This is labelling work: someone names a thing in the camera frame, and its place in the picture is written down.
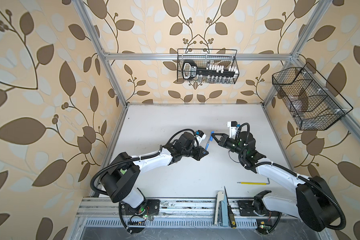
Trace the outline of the blue pen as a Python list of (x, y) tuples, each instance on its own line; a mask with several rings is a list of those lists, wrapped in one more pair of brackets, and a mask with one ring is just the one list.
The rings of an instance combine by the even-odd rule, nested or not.
[(210, 136), (209, 137), (209, 139), (208, 139), (208, 141), (207, 141), (207, 144), (206, 144), (206, 147), (205, 147), (205, 150), (207, 150), (208, 149), (208, 147), (209, 147), (209, 145), (210, 145), (210, 143), (211, 143), (211, 141), (213, 140), (213, 137), (212, 136)]

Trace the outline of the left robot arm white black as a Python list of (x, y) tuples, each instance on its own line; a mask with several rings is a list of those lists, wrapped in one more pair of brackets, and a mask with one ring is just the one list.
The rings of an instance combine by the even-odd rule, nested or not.
[(205, 138), (206, 135), (201, 130), (183, 129), (171, 136), (156, 152), (134, 157), (126, 152), (120, 153), (107, 167), (92, 177), (91, 190), (108, 196), (113, 203), (119, 205), (121, 223), (128, 233), (133, 234), (134, 230), (129, 224), (136, 225), (137, 222), (125, 222), (121, 210), (123, 206), (128, 207), (126, 212), (131, 213), (132, 217), (139, 217), (144, 221), (159, 210), (158, 205), (153, 205), (142, 191), (135, 187), (138, 176), (177, 163), (183, 157), (200, 161), (208, 155), (208, 151), (201, 146)]

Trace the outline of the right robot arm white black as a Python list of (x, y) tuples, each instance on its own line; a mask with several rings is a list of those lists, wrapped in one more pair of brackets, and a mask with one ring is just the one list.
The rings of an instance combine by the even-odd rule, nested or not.
[(320, 232), (325, 228), (343, 230), (346, 216), (327, 182), (318, 176), (300, 175), (272, 162), (256, 150), (256, 140), (249, 123), (229, 122), (229, 134), (212, 133), (216, 143), (238, 155), (238, 162), (248, 171), (262, 175), (289, 191), (286, 197), (264, 190), (254, 196), (253, 211), (257, 215), (278, 212), (302, 220)]

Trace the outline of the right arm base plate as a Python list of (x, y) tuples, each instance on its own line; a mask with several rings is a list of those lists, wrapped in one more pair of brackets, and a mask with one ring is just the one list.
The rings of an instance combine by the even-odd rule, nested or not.
[(270, 212), (260, 200), (241, 200), (238, 201), (238, 207), (242, 217), (264, 217)]

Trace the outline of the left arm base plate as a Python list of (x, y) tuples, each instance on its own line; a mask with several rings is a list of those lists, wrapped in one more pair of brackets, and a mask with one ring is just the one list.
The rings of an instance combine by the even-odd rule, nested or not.
[(137, 208), (132, 208), (129, 204), (120, 204), (122, 213), (128, 216), (157, 216), (160, 211), (159, 199), (146, 199)]

